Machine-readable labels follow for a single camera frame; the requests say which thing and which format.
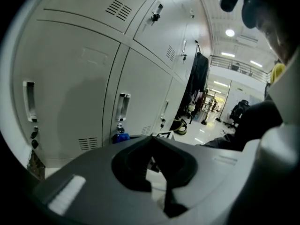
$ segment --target floor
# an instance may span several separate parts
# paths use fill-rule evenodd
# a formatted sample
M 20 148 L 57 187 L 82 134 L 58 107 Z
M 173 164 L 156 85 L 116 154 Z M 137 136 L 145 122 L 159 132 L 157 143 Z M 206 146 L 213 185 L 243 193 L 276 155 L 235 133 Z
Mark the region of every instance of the floor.
M 199 122 L 185 119 L 187 122 L 187 133 L 184 135 L 174 134 L 175 140 L 190 145 L 205 144 L 217 137 L 222 137 L 225 133 L 234 133 L 234 130 L 228 128 L 224 123 L 216 121 L 219 114 L 217 112 L 210 112 L 207 118 L 207 125 Z

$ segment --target white floor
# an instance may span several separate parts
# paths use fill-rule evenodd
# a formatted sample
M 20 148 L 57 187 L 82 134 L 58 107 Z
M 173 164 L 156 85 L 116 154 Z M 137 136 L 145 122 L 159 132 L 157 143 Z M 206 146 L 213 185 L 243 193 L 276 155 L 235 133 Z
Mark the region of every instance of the white floor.
M 215 120 L 218 115 L 218 113 L 210 112 L 206 120 L 207 125 L 196 121 L 192 121 L 192 123 L 189 124 L 190 119 L 184 118 L 187 122 L 187 133 L 184 135 L 175 133 L 175 140 L 191 145 L 205 144 L 217 137 L 224 136 L 225 133 L 234 133 L 234 131 L 228 128 L 224 123 Z

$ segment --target ceiling light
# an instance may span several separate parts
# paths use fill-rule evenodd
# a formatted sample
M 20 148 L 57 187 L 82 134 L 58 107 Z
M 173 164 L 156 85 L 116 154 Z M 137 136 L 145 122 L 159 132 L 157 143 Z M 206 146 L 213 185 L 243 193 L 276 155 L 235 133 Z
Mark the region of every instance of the ceiling light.
M 231 53 L 221 52 L 221 54 L 228 57 L 233 57 L 233 58 L 235 57 L 235 55 Z
M 257 65 L 257 66 L 259 66 L 259 67 L 262 67 L 262 65 L 260 65 L 259 63 L 257 63 L 257 62 L 254 62 L 254 61 L 250 61 L 251 63 L 253 63 L 253 64 L 255 64 L 255 65 Z
M 218 90 L 214 90 L 214 89 L 212 89 L 212 91 L 214 91 L 214 92 L 218 92 L 218 93 L 221 93 L 220 91 L 218 91 Z
M 222 85 L 222 86 L 225 86 L 225 87 L 228 87 L 228 85 L 226 85 L 226 84 L 224 84 L 224 83 L 220 83 L 220 82 L 217 82 L 217 81 L 214 81 L 214 83 L 219 84 L 219 85 Z
M 200 141 L 198 138 L 195 138 L 195 140 L 197 140 L 197 141 L 201 142 L 202 144 L 204 143 L 204 142 Z
M 234 36 L 234 31 L 232 29 L 227 29 L 225 33 L 229 37 L 233 37 Z

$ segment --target yellow object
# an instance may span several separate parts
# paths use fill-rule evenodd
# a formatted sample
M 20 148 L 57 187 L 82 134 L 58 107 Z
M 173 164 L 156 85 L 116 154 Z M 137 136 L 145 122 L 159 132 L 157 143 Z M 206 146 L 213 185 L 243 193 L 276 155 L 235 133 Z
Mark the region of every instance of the yellow object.
M 284 70 L 285 70 L 285 65 L 283 63 L 278 63 L 275 65 L 275 67 L 271 72 L 271 78 L 270 78 L 271 84 L 278 79 L 278 77 L 280 76 L 280 74 L 282 74 Z

